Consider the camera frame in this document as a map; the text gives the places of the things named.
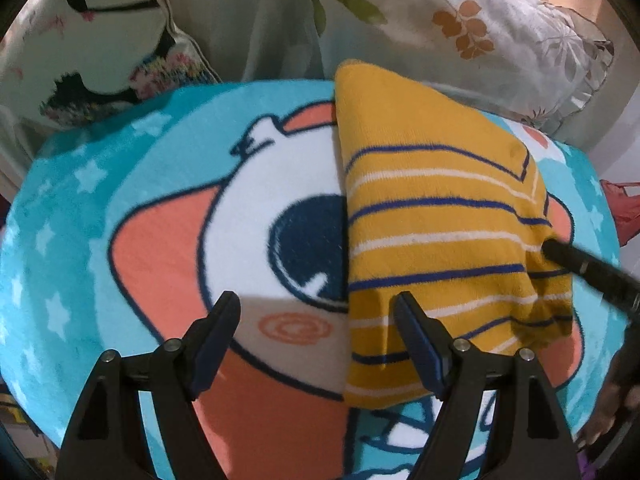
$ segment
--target blanket with cartoon print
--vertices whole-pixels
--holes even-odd
[[[367,411],[340,398],[350,345],[333,95],[331,83],[305,81],[181,89],[47,142],[2,244],[0,368],[57,444],[103,350],[151,351],[228,289],[241,297],[241,325],[196,411],[230,480],[406,478],[440,403]],[[528,147],[557,200],[554,226],[616,263],[586,157],[490,118]],[[574,309],[572,336],[541,358],[576,431],[625,321],[579,280]],[[482,460],[493,405],[487,392],[465,478]],[[168,480],[150,398],[142,409]]]

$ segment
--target white wall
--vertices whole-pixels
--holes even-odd
[[[640,182],[640,86],[609,133],[589,152],[589,158],[601,178]],[[621,249],[621,256],[623,268],[640,278],[640,235]]]

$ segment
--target yellow striped garment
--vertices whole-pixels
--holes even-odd
[[[376,409],[427,393],[389,316],[402,290],[483,351],[569,335],[572,281],[540,252],[553,235],[548,195],[524,144],[371,65],[341,66],[335,95],[350,250],[345,402]]]

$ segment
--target cartoon eye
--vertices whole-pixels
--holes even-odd
[[[295,297],[329,312],[347,312],[347,204],[317,195],[293,203],[273,223],[269,263]]]

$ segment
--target white star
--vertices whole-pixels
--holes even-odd
[[[62,301],[60,301],[60,293],[56,292],[50,300],[44,300],[44,303],[49,315],[47,329],[58,334],[62,341],[66,341],[65,325],[69,322],[71,316],[62,305]]]
[[[15,306],[20,306],[20,300],[22,299],[22,282],[20,276],[16,276],[11,280],[11,299]]]
[[[27,358],[27,367],[29,368],[29,372],[31,373],[31,375],[39,376],[40,370],[42,370],[42,365],[36,357],[33,345],[29,346],[29,348],[24,350],[22,353]]]
[[[82,133],[78,135],[78,138],[76,139],[76,148],[71,152],[71,155],[83,156],[88,142],[89,132],[87,130],[82,130]]]
[[[17,237],[19,233],[20,229],[17,225],[7,225],[6,230],[4,231],[4,239],[2,240],[2,243],[11,247],[14,244],[15,237]]]
[[[596,229],[596,231],[600,231],[604,216],[600,211],[598,211],[596,206],[593,206],[591,208],[591,211],[589,212],[589,220],[591,220],[591,225],[593,225],[593,228]]]
[[[18,401],[18,404],[20,404],[22,408],[24,408],[27,405],[27,397],[24,395],[18,381],[11,381],[11,390],[14,392],[14,399]]]
[[[6,344],[6,337],[9,335],[9,332],[6,329],[6,321],[4,320],[4,316],[0,316],[0,345]]]
[[[171,115],[163,114],[162,112],[155,112],[151,115],[133,121],[131,126],[134,130],[133,134],[136,137],[142,135],[150,135],[152,137],[158,137],[162,134],[164,126],[171,120]]]
[[[51,188],[53,186],[51,185],[51,181],[49,179],[47,179],[44,184],[41,184],[38,187],[38,196],[43,196],[47,191],[51,191]]]
[[[36,250],[42,257],[47,255],[47,246],[54,234],[55,232],[53,232],[53,229],[51,229],[51,226],[49,225],[49,220],[44,222],[42,229],[36,233]]]
[[[590,179],[590,182],[591,182],[591,185],[593,186],[593,189],[596,192],[596,195],[602,196],[602,188],[600,187],[600,183],[598,182],[598,179],[592,176]]]
[[[107,177],[107,172],[102,168],[98,168],[95,160],[92,159],[84,168],[75,170],[74,175],[80,183],[80,186],[78,186],[78,190],[76,191],[77,193],[82,193],[83,191],[93,193],[98,184]]]

